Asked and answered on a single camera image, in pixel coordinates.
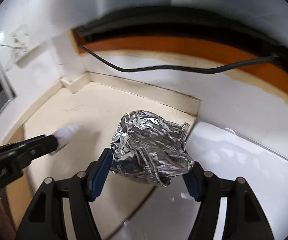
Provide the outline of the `small white wrapper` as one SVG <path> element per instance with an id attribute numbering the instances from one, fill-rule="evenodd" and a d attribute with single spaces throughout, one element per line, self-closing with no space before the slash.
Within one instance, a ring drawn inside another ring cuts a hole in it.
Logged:
<path id="1" fill-rule="evenodd" d="M 55 151 L 49 153 L 49 155 L 55 155 L 59 152 L 62 148 L 68 145 L 68 143 L 77 135 L 80 131 L 81 125 L 80 124 L 71 124 L 64 128 L 60 128 L 51 135 L 56 138 L 58 146 Z"/>

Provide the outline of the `aluminium foil ball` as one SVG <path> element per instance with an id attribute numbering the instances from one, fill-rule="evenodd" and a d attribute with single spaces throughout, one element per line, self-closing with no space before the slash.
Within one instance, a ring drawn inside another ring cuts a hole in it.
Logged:
<path id="1" fill-rule="evenodd" d="M 138 183 L 167 187 L 172 178 L 187 174 L 194 166 L 185 151 L 189 127 L 149 111 L 126 113 L 110 143 L 111 172 Z"/>

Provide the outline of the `brown cardboard sheet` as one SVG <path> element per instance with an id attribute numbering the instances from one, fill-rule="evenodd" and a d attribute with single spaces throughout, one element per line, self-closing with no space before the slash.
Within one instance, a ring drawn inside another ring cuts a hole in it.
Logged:
<path id="1" fill-rule="evenodd" d="M 26 170 L 23 171 L 23 176 L 21 176 L 21 178 L 13 181 L 6 187 L 6 194 L 11 217 L 17 230 L 33 197 L 29 176 Z"/>

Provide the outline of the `translucent plastic sheet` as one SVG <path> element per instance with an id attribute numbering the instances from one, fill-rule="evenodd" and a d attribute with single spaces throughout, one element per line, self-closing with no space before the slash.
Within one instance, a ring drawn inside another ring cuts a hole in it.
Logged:
<path id="1" fill-rule="evenodd" d="M 194 51 L 209 43 L 265 57 L 288 67 L 288 0 L 76 0 L 73 25 L 88 42 L 149 37 L 186 41 Z"/>

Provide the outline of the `white wall socket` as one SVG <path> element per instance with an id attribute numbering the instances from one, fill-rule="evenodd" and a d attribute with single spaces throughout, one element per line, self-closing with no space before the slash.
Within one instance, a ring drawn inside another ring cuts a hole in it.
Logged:
<path id="1" fill-rule="evenodd" d="M 33 42 L 31 31 L 25 23 L 18 25 L 9 32 L 0 32 L 0 47 L 11 49 L 13 63 L 22 61 L 38 46 L 39 44 Z"/>

